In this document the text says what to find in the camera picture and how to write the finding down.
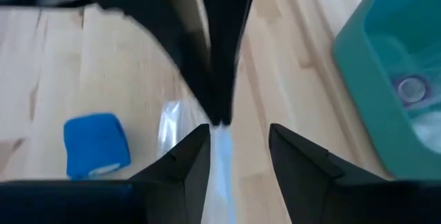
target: plastic wrap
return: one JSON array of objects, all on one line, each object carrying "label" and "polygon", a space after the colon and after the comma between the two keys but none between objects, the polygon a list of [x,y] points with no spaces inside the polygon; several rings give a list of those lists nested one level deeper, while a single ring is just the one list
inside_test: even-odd
[{"label": "plastic wrap", "polygon": [[[158,158],[200,124],[209,123],[193,101],[166,103],[158,131]],[[232,136],[228,127],[211,127],[211,163],[202,224],[236,223],[232,194]]]}]

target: blue sponge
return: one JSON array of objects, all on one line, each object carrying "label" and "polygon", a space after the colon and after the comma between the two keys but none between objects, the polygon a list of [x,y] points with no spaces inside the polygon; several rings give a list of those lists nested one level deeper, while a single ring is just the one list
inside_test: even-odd
[{"label": "blue sponge", "polygon": [[64,125],[71,179],[86,179],[130,164],[123,128],[114,114],[91,114],[70,119]]}]

